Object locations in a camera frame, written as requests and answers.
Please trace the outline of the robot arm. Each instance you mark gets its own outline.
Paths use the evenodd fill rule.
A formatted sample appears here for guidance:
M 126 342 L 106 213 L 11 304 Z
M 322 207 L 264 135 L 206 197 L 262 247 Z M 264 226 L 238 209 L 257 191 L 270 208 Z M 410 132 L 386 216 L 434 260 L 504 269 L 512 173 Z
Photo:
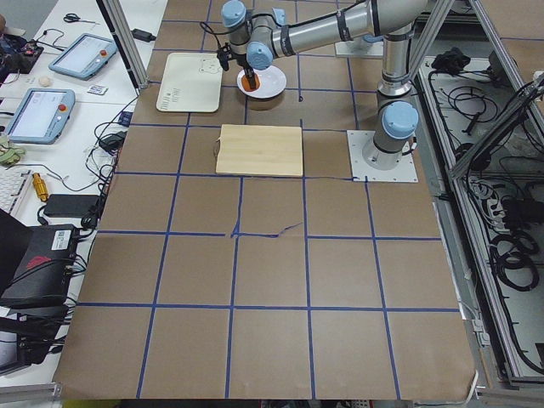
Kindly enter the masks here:
M 226 43 L 217 57 L 224 70 L 235 61 L 242 67 L 246 89 L 258 88 L 257 73 L 282 57 L 369 34 L 383 40 L 382 77 L 377 86 L 377 129 L 362 149 L 365 162 L 378 170 L 395 168 L 407 154 L 405 144 L 419 121 L 410 103 L 411 81 L 422 63 L 426 39 L 411 53 L 413 26 L 427 7 L 424 1 L 358 1 L 347 8 L 289 25 L 279 8 L 255 11 L 241 1 L 221 10 Z

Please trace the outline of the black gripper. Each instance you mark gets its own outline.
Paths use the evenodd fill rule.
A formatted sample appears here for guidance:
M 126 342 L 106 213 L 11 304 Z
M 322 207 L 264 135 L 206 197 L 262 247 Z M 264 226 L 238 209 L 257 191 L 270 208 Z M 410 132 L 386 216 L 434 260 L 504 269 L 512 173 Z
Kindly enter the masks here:
M 226 42 L 223 46 L 218 46 L 217 58 L 224 71 L 230 69 L 230 61 L 234 60 L 238 66 L 243 68 L 245 73 L 245 76 L 243 77 L 243 88 L 245 90 L 258 89 L 258 77 L 254 69 L 247 62 L 247 56 L 245 54 L 238 54 L 231 48 L 230 44 Z

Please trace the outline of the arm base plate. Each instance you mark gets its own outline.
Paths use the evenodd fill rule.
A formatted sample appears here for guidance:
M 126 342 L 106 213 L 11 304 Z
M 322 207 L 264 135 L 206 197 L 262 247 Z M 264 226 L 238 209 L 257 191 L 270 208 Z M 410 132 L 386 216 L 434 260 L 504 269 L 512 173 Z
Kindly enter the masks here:
M 360 182 L 417 183 L 417 171 L 410 145 L 388 154 L 376 148 L 374 131 L 348 130 L 348 151 L 352 177 Z

